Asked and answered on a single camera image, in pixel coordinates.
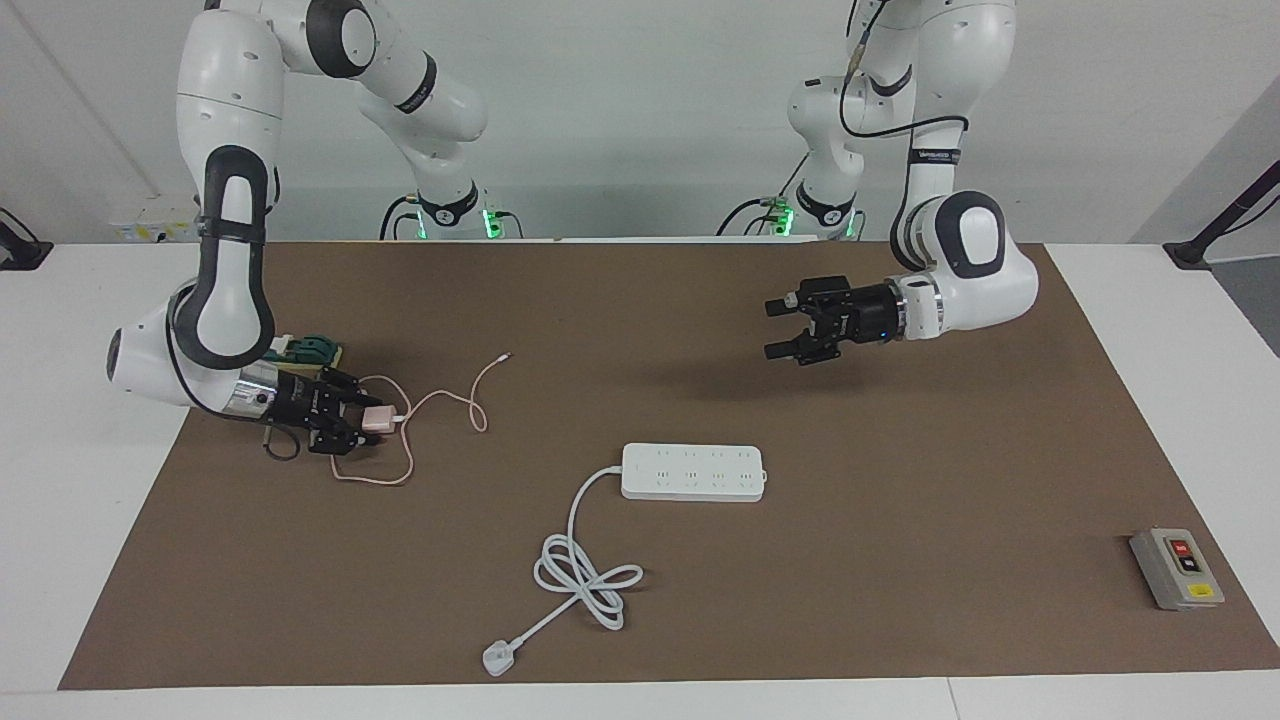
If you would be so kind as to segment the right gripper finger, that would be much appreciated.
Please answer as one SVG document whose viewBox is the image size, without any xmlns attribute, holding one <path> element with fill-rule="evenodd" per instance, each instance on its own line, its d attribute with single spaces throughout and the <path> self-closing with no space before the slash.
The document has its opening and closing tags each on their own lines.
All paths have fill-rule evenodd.
<svg viewBox="0 0 1280 720">
<path fill-rule="evenodd" d="M 357 448 L 379 446 L 385 436 L 370 434 L 349 427 L 316 429 L 310 432 L 308 451 L 316 455 L 342 457 Z"/>
<path fill-rule="evenodd" d="M 360 378 L 340 372 L 334 366 L 323 368 L 324 392 L 342 404 L 353 404 L 360 407 L 380 407 L 387 402 L 370 395 L 362 386 Z"/>
</svg>

